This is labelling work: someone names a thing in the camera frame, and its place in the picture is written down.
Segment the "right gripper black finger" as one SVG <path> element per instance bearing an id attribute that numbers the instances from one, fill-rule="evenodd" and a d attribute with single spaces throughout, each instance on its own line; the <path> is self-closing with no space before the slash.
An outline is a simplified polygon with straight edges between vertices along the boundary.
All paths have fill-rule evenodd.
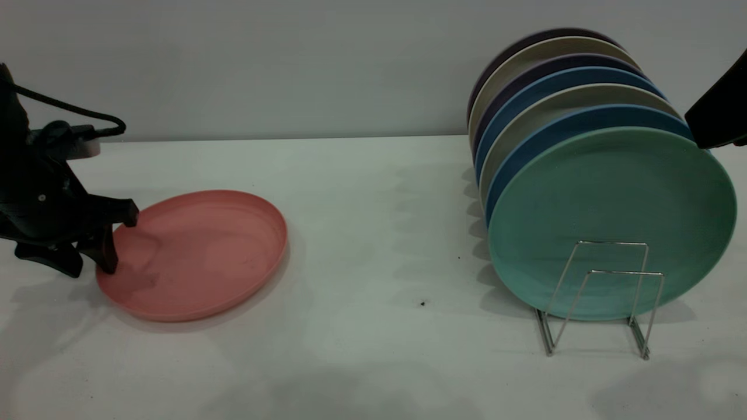
<path id="1" fill-rule="evenodd" d="M 746 144 L 746 52 L 684 114 L 700 149 Z"/>

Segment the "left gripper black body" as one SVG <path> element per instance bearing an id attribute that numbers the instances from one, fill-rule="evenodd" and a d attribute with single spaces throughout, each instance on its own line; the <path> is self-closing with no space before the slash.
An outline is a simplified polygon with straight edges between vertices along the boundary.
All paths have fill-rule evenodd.
<path id="1" fill-rule="evenodd" d="M 2 133 L 2 239 L 50 246 L 82 236 L 86 192 L 67 165 L 80 131 Z"/>

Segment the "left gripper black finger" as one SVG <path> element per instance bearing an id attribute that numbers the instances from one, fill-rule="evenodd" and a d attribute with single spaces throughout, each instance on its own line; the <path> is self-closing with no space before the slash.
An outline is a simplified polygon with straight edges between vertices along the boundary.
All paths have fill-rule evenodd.
<path id="1" fill-rule="evenodd" d="M 77 251 L 88 256 L 105 274 L 114 274 L 119 257 L 114 242 L 114 225 L 134 227 L 139 208 L 133 199 L 88 197 L 83 206 L 83 231 Z"/>
<path id="2" fill-rule="evenodd" d="M 18 243 L 15 256 L 19 260 L 34 261 L 59 271 L 68 277 L 78 278 L 82 273 L 83 260 L 71 244 L 56 247 Z"/>

